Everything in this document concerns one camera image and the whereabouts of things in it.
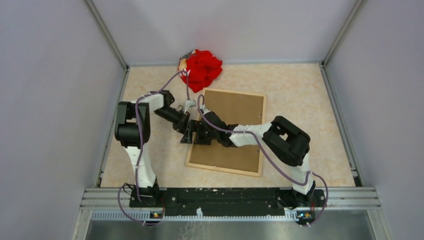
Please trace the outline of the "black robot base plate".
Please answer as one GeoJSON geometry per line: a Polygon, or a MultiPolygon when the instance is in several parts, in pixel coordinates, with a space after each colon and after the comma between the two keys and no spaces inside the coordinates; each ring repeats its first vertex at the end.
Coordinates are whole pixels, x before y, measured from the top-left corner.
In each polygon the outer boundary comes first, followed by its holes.
{"type": "Polygon", "coordinates": [[[136,191],[131,193],[129,206],[132,208],[175,207],[177,204],[253,204],[263,203],[266,206],[281,204],[285,208],[310,207],[314,203],[321,207],[326,199],[325,191],[315,189],[306,196],[290,187],[233,187],[233,188],[159,188],[150,192],[141,190],[140,199],[136,191]]]}

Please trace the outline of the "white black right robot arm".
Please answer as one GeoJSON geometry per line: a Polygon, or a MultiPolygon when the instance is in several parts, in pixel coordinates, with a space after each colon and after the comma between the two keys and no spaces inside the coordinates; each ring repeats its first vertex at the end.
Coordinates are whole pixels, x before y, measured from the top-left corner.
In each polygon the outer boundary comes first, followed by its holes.
{"type": "Polygon", "coordinates": [[[196,134],[194,144],[217,141],[226,148],[258,146],[271,165],[292,183],[291,195],[281,203],[289,208],[313,206],[316,182],[309,163],[310,136],[283,116],[259,125],[226,124],[215,112],[202,110],[189,127],[196,134]]]}

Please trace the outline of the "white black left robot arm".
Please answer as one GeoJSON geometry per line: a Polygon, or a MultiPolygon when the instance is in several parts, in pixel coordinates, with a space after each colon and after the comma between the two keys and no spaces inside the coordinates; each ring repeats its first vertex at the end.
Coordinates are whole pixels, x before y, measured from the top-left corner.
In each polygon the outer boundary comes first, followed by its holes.
{"type": "Polygon", "coordinates": [[[133,101],[118,103],[114,137],[130,157],[135,174],[135,198],[147,206],[160,202],[157,177],[153,171],[148,142],[151,136],[152,113],[172,123],[175,131],[186,134],[190,123],[189,109],[196,101],[186,99],[181,110],[171,107],[175,98],[168,90],[149,92],[133,101]]]}

